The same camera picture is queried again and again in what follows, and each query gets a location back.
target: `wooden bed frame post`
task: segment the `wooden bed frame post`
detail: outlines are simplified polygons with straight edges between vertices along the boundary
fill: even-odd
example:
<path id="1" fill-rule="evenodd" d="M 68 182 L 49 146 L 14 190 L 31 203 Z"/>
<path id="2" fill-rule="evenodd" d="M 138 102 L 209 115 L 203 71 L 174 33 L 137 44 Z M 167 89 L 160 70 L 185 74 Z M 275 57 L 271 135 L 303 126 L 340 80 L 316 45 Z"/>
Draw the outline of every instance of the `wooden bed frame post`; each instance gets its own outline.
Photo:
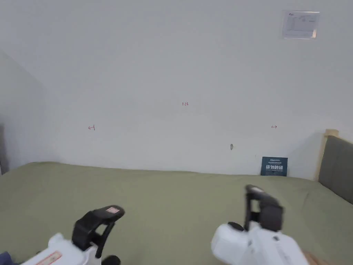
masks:
<path id="1" fill-rule="evenodd" d="M 321 139 L 321 145 L 320 145 L 320 150 L 319 150 L 319 158 L 318 158 L 318 161 L 317 161 L 314 181 L 319 181 L 321 162 L 322 162 L 322 158 L 323 158 L 324 152 L 325 152 L 325 146 L 326 146 L 326 142 L 327 142 L 327 137 L 328 136 L 339 137 L 338 133 L 339 133 L 339 131 L 336 130 L 336 129 L 326 129 L 325 133 L 323 134 L 323 137 Z"/>

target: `bed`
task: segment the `bed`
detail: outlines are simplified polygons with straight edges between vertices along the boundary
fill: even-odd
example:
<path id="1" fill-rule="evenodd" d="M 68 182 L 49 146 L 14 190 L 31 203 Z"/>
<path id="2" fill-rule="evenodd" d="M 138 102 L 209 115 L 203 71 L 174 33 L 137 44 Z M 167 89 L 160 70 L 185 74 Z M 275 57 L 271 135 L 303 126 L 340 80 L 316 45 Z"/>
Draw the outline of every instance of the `bed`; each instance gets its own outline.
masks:
<path id="1" fill-rule="evenodd" d="M 301 248 L 336 265 L 351 264 L 353 184 L 334 168 L 352 168 L 347 159 L 347 165 L 337 165 L 342 152 L 336 149 L 347 154 L 353 145 L 330 133 L 323 139 L 318 181 L 52 162 L 21 166 L 0 178 L 0 253 L 25 261 L 46 248 L 55 233 L 70 238 L 74 222 L 87 211 L 117 204 L 126 214 L 111 232 L 103 257 L 117 255 L 124 265 L 221 264 L 210 250 L 213 233 L 222 223 L 243 223 L 244 186 L 254 184 L 285 207 L 283 231 Z M 335 177 L 337 172 L 342 177 Z"/>

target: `dark blue sign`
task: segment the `dark blue sign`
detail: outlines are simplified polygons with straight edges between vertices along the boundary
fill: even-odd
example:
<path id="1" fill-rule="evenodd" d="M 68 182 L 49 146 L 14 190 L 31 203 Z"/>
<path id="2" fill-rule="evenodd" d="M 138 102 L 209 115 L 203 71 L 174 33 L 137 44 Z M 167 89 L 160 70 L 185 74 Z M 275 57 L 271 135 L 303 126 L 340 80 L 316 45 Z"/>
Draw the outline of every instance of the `dark blue sign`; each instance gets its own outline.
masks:
<path id="1" fill-rule="evenodd" d="M 287 176 L 287 157 L 262 157 L 262 176 Z"/>

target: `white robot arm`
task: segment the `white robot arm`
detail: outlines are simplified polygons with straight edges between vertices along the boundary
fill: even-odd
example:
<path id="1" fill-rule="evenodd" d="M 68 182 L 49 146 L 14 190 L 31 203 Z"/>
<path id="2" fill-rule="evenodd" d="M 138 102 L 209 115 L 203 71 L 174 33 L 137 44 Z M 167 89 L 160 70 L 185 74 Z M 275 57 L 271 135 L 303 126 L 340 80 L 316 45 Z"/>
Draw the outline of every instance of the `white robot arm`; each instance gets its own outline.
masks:
<path id="1" fill-rule="evenodd" d="M 117 256 L 108 256 L 103 261 L 101 256 L 110 231 L 124 214 L 124 209 L 117 205 L 90 211 L 76 221 L 72 240 L 56 234 L 50 238 L 47 249 L 22 265 L 119 265 Z M 102 224 L 106 228 L 100 235 L 96 229 Z"/>
<path id="2" fill-rule="evenodd" d="M 259 201 L 260 212 L 251 211 L 252 200 Z M 214 256 L 230 265 L 309 265 L 296 241 L 280 232 L 282 214 L 275 198 L 247 185 L 244 228 L 219 226 L 211 242 Z"/>

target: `sticker label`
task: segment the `sticker label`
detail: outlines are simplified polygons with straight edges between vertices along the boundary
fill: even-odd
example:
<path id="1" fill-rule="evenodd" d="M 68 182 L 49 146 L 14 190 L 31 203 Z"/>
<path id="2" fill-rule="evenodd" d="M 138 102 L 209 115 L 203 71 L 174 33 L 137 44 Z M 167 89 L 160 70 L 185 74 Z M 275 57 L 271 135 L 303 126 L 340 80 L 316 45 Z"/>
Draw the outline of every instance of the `sticker label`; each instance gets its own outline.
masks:
<path id="1" fill-rule="evenodd" d="M 120 211 L 119 209 L 115 208 L 115 207 L 110 207 L 109 209 L 106 210 L 107 212 L 110 213 L 117 213 L 118 211 Z"/>
<path id="2" fill-rule="evenodd" d="M 38 262 L 36 265 L 49 265 L 52 264 L 53 262 L 57 261 L 60 259 L 62 254 L 59 251 L 55 251 L 54 253 L 50 254 L 48 257 L 45 259 L 41 260 Z"/>

